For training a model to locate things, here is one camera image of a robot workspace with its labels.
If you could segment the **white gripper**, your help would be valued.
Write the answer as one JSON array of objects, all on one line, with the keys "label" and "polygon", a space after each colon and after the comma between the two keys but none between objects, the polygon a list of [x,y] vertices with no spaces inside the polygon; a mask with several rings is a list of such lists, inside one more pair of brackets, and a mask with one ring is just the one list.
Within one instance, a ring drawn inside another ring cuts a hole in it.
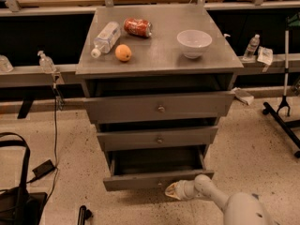
[{"label": "white gripper", "polygon": [[194,182],[180,180],[178,183],[171,183],[166,187],[165,195],[176,200],[191,200],[196,195]]}]

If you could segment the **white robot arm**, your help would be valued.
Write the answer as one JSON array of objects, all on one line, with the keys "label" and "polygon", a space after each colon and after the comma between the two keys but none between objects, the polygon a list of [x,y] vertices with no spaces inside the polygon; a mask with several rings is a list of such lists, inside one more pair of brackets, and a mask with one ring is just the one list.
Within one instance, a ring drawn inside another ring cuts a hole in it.
[{"label": "white robot arm", "polygon": [[229,196],[204,174],[170,184],[165,195],[179,201],[207,199],[214,202],[223,214],[223,225],[279,225],[256,197],[244,192]]}]

